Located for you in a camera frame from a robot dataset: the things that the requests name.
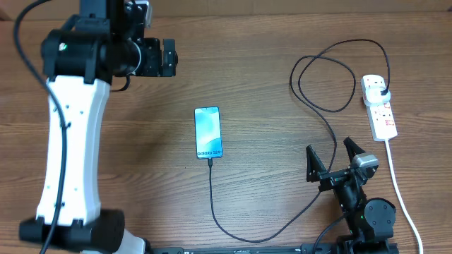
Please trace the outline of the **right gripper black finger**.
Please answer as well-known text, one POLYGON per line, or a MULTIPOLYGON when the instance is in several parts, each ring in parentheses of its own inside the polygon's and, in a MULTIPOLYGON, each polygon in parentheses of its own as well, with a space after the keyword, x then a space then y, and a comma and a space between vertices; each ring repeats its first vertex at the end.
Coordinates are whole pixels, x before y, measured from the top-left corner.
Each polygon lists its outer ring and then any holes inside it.
POLYGON ((366 151, 363 150, 359 145, 357 145, 350 137, 344 139, 343 144, 347 150, 347 155, 349 157, 351 164, 361 164, 361 155, 365 154, 366 151))
POLYGON ((317 156, 311 145, 306 147, 307 153, 307 181, 316 182, 321 180, 321 176, 327 172, 324 164, 317 156))

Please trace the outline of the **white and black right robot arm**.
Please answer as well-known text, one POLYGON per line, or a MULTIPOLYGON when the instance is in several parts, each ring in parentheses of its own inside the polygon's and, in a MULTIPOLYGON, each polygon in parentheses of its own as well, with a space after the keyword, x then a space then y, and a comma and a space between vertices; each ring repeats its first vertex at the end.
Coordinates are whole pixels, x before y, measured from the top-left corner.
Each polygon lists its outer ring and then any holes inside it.
POLYGON ((326 170, 312 146, 307 146, 307 181, 318 182, 321 192, 334 192, 343 215, 325 228, 313 244, 301 245, 302 253, 396 254, 393 237, 396 207, 384 198, 369 199, 363 185, 379 167, 377 157, 363 150, 351 138, 343 141, 350 165, 339 171, 326 170), (334 243, 320 243, 324 235, 341 221, 350 233, 339 236, 334 243))

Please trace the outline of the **Samsung Galaxy smartphone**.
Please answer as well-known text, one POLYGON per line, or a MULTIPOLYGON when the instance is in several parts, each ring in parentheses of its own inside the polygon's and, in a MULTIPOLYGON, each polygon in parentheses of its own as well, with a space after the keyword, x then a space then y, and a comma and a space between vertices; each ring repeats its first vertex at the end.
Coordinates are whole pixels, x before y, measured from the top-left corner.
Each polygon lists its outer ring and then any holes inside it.
POLYGON ((223 156, 220 109, 201 107, 194 109, 196 156, 199 159, 223 156))

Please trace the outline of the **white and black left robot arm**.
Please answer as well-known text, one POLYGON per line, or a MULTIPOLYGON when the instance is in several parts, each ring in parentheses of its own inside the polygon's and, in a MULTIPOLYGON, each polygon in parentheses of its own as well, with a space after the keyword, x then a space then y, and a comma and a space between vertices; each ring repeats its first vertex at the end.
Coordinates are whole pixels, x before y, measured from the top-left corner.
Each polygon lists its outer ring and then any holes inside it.
POLYGON ((79 13, 52 30, 36 75, 49 96, 47 169, 34 217, 20 240, 75 253, 151 253, 125 227, 121 210, 104 209, 97 167, 102 117, 115 77, 173 77, 172 39, 145 37, 149 1, 82 1, 79 13))

